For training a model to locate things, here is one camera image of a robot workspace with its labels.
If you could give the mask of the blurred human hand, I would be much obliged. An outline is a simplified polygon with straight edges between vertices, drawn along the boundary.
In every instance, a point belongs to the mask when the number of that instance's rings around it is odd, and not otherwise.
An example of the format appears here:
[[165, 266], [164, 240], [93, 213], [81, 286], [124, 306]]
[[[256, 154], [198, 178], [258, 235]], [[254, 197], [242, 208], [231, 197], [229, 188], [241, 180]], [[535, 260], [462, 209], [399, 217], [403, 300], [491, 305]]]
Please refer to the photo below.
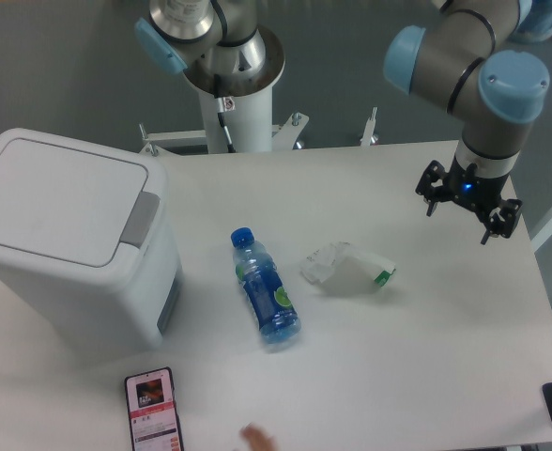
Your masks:
[[240, 436], [249, 446], [252, 451], [276, 451], [276, 440], [272, 435], [269, 435], [261, 427], [255, 424], [249, 424], [243, 427]]

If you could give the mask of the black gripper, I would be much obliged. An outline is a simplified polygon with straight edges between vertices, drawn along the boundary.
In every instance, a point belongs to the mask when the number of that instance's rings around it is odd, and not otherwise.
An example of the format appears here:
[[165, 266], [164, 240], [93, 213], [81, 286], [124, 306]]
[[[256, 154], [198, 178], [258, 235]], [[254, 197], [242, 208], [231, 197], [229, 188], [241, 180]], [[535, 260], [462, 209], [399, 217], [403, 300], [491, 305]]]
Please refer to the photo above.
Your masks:
[[426, 215], [432, 216], [439, 203], [450, 201], [451, 189], [455, 204], [472, 211], [479, 220], [486, 220], [481, 244], [487, 244], [490, 238], [509, 239], [522, 214], [521, 200], [502, 198], [508, 177], [505, 174], [492, 179], [480, 178], [475, 170], [464, 168], [454, 156], [450, 173], [440, 162], [430, 162], [415, 192], [427, 204]]

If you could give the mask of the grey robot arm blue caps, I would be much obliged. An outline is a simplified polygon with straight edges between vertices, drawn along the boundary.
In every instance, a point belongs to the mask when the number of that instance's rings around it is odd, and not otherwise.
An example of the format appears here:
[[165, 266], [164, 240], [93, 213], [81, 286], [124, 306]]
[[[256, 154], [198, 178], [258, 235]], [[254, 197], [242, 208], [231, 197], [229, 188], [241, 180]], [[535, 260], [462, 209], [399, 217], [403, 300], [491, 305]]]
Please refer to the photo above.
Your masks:
[[405, 27], [384, 58], [389, 83], [462, 121], [450, 167], [430, 162], [415, 192], [429, 213], [445, 202], [472, 212], [484, 227], [482, 243], [508, 239], [516, 229], [523, 203], [501, 192], [550, 87], [541, 59], [501, 47], [531, 6], [530, 1], [440, 1], [438, 27]]

